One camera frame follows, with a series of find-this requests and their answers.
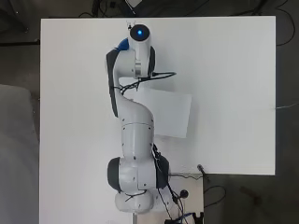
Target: power cable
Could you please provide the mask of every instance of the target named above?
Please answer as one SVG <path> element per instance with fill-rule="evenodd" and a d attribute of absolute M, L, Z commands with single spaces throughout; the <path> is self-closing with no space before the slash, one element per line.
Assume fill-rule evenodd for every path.
<path fill-rule="evenodd" d="M 196 7 L 194 10 L 188 12 L 186 15 L 184 15 L 184 17 L 186 16 L 190 16 L 191 14 L 193 14 L 195 11 L 197 11 L 199 8 L 203 7 L 206 3 L 208 3 L 209 0 L 205 1 L 203 4 L 201 4 L 200 6 Z"/>
<path fill-rule="evenodd" d="M 209 187 L 208 189 L 205 189 L 205 191 L 204 191 L 204 194 L 206 194 L 208 191 L 210 191 L 211 189 L 216 189 L 216 188 L 221 188 L 221 189 L 223 189 L 223 196 L 220 198 L 220 199 L 218 199 L 216 202 L 214 202 L 214 203 L 210 203 L 210 204 L 208 204 L 208 205 L 205 205 L 204 206 L 204 208 L 208 208 L 208 207 L 210 207 L 210 206 L 212 206 L 212 205 L 216 205 L 216 204 L 218 204 L 218 203 L 220 203 L 225 197 L 226 197 L 226 188 L 224 187 L 224 186 L 221 186 L 221 185 L 215 185 L 215 186 L 212 186 L 212 187 Z"/>
<path fill-rule="evenodd" d="M 194 180 L 199 180 L 200 178 L 203 178 L 203 176 L 199 176 L 199 177 L 195 177 L 195 176 L 192 176 L 192 175 L 179 175 L 179 174 L 169 174 L 170 176 L 179 176 L 179 177 L 183 177 L 185 179 L 188 179 L 188 178 L 192 178 Z"/>
<path fill-rule="evenodd" d="M 277 47 L 281 47 L 281 46 L 284 46 L 284 45 L 290 43 L 293 40 L 293 38 L 295 37 L 295 34 L 296 34 L 296 25 L 295 25 L 295 22 L 294 22 L 294 20 L 292 18 L 292 15 L 288 11 L 286 11 L 284 9 L 281 9 L 281 7 L 283 7 L 287 2 L 289 2 L 289 0 L 284 1 L 282 4 L 280 4 L 279 6 L 275 7 L 275 9 L 277 11 L 281 11 L 281 12 L 285 13 L 286 15 L 288 15 L 288 17 L 289 17 L 289 19 L 290 19 L 290 21 L 292 23 L 292 36 L 287 41 L 285 41 L 284 43 L 277 44 Z"/>

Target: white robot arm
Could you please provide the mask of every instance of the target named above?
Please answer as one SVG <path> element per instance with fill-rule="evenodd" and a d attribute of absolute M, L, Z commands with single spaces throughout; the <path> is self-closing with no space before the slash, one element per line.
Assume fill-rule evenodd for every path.
<path fill-rule="evenodd" d="M 123 212 L 146 213 L 154 206 L 150 189 L 163 189 L 168 182 L 169 162 L 153 157 L 154 120 L 143 105 L 121 94 L 120 77 L 147 78 L 155 66 L 155 50 L 150 45 L 150 30 L 145 25 L 130 29 L 126 48 L 107 54 L 109 93 L 114 115 L 121 120 L 123 158 L 110 161 L 109 185 L 115 189 L 116 205 Z"/>

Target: black connector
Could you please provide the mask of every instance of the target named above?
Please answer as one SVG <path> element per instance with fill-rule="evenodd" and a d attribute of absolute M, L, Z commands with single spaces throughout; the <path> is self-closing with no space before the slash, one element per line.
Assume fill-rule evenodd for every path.
<path fill-rule="evenodd" d="M 210 182 L 208 175 L 206 174 L 204 167 L 201 164 L 197 165 L 197 169 L 203 174 L 203 178 L 206 179 L 207 183 Z"/>

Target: gray floor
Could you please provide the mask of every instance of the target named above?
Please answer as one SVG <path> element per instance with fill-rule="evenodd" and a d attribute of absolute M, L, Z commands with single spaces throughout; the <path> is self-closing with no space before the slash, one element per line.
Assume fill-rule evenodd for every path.
<path fill-rule="evenodd" d="M 83 11 L 90 11 L 92 0 L 11 0 L 19 11 L 19 16 L 30 31 L 27 34 L 8 32 L 0 34 L 0 41 L 24 41 L 39 38 L 40 19 L 48 16 L 76 17 Z M 152 10 L 145 7 L 146 15 L 182 16 L 194 8 L 194 0 L 184 4 L 179 1 L 165 0 L 168 7 L 161 7 L 161 1 L 147 0 Z M 251 9 L 257 1 L 253 0 L 211 0 L 206 6 L 194 12 L 193 16 L 226 16 L 243 10 Z M 273 0 L 263 15 L 277 16 L 277 42 L 284 42 L 292 34 L 288 17 L 274 10 L 281 0 Z M 178 10 L 180 4 L 186 9 Z M 290 0 L 284 6 L 299 24 L 299 1 Z M 277 48 L 277 105 L 290 105 L 299 102 L 299 35 L 286 46 Z M 39 51 L 37 46 L 0 49 L 0 83 L 24 87 L 38 99 L 39 89 Z M 299 223 L 299 106 L 277 112 L 277 175 L 212 175 L 209 185 L 220 184 L 227 188 L 226 199 L 205 211 L 205 223 Z M 250 196 L 242 193 L 244 186 L 253 190 L 261 200 L 254 202 Z M 206 195 L 205 203 L 211 203 L 221 196 L 220 191 L 211 191 Z"/>

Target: sheet of paper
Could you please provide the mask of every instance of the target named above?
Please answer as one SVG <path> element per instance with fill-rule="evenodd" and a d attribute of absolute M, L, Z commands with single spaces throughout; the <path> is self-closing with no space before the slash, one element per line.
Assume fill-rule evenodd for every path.
<path fill-rule="evenodd" d="M 140 88 L 134 101 L 146 106 L 152 113 L 155 134 L 186 137 L 192 101 L 189 94 Z"/>

